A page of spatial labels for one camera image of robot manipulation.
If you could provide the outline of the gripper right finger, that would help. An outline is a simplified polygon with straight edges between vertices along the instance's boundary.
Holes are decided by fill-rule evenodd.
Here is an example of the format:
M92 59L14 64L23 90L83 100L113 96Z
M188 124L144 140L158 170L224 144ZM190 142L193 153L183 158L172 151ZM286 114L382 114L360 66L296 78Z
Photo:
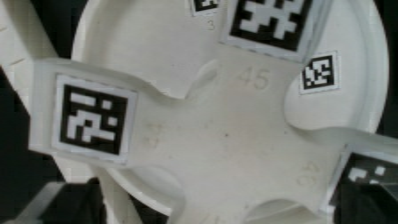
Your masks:
M344 183L337 190L334 224L398 224L398 183Z

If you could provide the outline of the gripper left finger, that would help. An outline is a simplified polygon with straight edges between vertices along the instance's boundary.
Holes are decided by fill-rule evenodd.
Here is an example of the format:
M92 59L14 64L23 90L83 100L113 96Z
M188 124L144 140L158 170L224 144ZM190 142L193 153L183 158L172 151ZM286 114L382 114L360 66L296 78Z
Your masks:
M10 224L106 224L99 180L50 182Z

